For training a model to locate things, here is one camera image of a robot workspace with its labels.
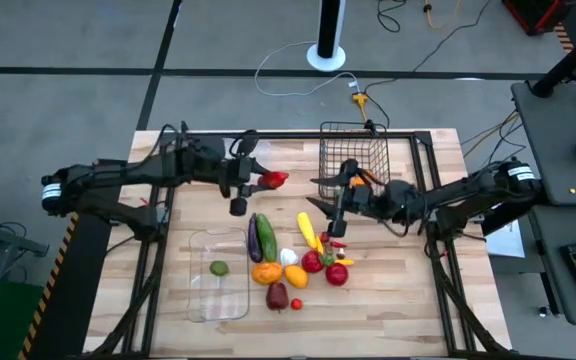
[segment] wooden table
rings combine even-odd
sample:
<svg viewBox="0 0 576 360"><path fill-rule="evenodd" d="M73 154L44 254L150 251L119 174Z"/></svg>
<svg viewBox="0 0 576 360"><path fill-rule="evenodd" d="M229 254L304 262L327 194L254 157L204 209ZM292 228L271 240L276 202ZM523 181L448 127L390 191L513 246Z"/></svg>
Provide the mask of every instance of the wooden table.
<svg viewBox="0 0 576 360"><path fill-rule="evenodd" d="M464 176L466 167L457 132L454 129L430 131L442 183ZM156 135L153 131L135 133L130 161L141 160ZM250 198L248 213L266 214L274 227L279 248L292 248L300 254L308 248L297 227L297 213L307 211L316 231L325 229L327 224L324 216L306 201L306 196L317 194L317 186L308 180L317 177L318 151L317 140L260 140L254 154L261 164L289 172L290 178L280 189ZM389 140L389 152L391 178L415 183L408 142ZM422 151L421 155L425 177L430 179L425 153ZM140 198L148 198L149 192L149 186L124 187L120 201L141 205ZM177 188L151 356L446 354L431 265L422 251L425 236L416 236L416 231L411 231L406 238L395 238L375 221L358 216L347 216L344 242L349 245L348 257L356 264L350 268L350 279L343 287L329 286L322 273L310 277L307 289L295 289L288 284L289 296L301 298L304 308L277 313L265 306L266 287L251 281L250 309L243 319L190 322L186 310L191 296L189 238L206 229L246 229L248 217L230 216L228 205L214 185L193 183ZM481 236L481 230L475 225L469 225L465 231ZM116 228L109 246L130 235L126 227ZM455 247L468 303L497 341L510 347L485 243L460 238L455 241ZM106 258L85 351L101 344L128 308L138 252L139 243L133 241L115 249ZM451 307L451 316L457 344L463 348L454 307ZM141 338L140 328L138 323L137 339Z"/></svg>

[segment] white cable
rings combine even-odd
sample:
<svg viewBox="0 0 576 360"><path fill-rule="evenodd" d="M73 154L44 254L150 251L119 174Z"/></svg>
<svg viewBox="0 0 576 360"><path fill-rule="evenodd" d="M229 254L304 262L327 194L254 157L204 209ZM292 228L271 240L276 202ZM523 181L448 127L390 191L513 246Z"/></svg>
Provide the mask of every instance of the white cable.
<svg viewBox="0 0 576 360"><path fill-rule="evenodd" d="M263 90L261 90L261 88L259 87L259 82L257 81L257 77L259 75L259 71L261 71L261 68L263 68L264 64L266 63L266 61L268 61L268 59L270 59L271 56L275 55L276 53L287 49L289 47L293 47L293 46L299 46L299 45L311 45L311 44L316 44L316 41L302 41L302 42L298 42L298 43L294 43L294 44L288 44L282 48L279 48L273 52L271 52L270 54L268 54L264 60L261 62L261 64L259 64L259 67L257 67L257 71L255 71L255 86L257 87L257 91L259 91L260 93L264 94L264 95L268 95L268 96L308 96L313 94L315 91L321 89L322 87L330 84L331 82L335 81L337 78L339 78L342 75L350 75L354 80L355 80L355 88L357 88L357 92L361 92L361 88L359 87L359 81L357 80L357 78L355 77L355 75L353 75L350 72L342 72L339 73L337 75L335 75L335 77L326 80L325 82L315 86L314 89L310 90L307 93L285 93L285 94L281 94L281 93L277 93L277 94L273 94L273 93L269 93L269 92L265 92Z"/></svg>

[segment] black wire basket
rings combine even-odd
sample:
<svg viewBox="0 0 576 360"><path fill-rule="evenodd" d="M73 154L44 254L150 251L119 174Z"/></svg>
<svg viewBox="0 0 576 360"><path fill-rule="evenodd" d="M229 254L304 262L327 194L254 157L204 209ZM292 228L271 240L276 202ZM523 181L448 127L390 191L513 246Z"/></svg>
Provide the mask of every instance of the black wire basket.
<svg viewBox="0 0 576 360"><path fill-rule="evenodd" d="M383 125L370 123L326 121L319 127L319 178L331 178L339 174L341 163L355 159L359 167L370 171L380 182L390 181L388 140ZM372 185L375 194L383 192L383 186ZM319 185L319 196L326 201L335 199L334 187Z"/></svg>

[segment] grey floor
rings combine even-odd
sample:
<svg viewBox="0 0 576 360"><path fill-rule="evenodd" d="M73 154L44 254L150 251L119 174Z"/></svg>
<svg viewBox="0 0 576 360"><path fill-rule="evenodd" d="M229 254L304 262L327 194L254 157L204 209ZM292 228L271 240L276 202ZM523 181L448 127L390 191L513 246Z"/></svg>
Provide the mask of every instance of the grey floor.
<svg viewBox="0 0 576 360"><path fill-rule="evenodd" d="M342 46L346 69L409 71L458 24L471 23L484 4L435 1L430 30L421 0L394 12L402 30L385 32L376 1L349 0ZM172 0L0 0L0 66L152 67ZM270 51L313 40L315 0L185 0L177 19L167 68L254 69ZM306 47L290 48L267 66L307 69ZM479 26L458 32L420 71L544 72L564 55L553 34L526 37L500 1ZM148 76L0 75L0 222L19 221L28 236L50 244L46 258L24 257L28 282L43 285L64 235L65 220L40 207L42 175L97 157L125 158L149 82ZM322 79L263 78L267 91L307 91ZM363 86L374 79L359 79ZM371 95L392 128L457 128L462 139L491 127L513 110L508 81L399 80ZM306 97L259 94L250 78L163 77L148 129L185 120L193 129L316 128L322 121L357 121L347 81L337 80ZM369 116L383 121L377 109ZM511 141L527 145L522 129ZM467 159L477 170L496 140ZM496 159L513 152L504 145ZM534 165L530 151L519 154ZM17 269L13 281L21 281ZM514 347L528 354L576 358L576 327L540 319L545 304L539 278L497 274Z"/></svg>

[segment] clear plastic container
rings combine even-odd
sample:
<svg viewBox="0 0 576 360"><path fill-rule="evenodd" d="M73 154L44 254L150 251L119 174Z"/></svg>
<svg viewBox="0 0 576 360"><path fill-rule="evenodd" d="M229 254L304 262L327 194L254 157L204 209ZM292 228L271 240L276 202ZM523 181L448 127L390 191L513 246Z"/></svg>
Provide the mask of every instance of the clear plastic container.
<svg viewBox="0 0 576 360"><path fill-rule="evenodd" d="M229 273L215 276L213 261L223 261ZM246 234L241 229L215 229L190 238L190 301L192 322L240 319L250 305L250 275Z"/></svg>

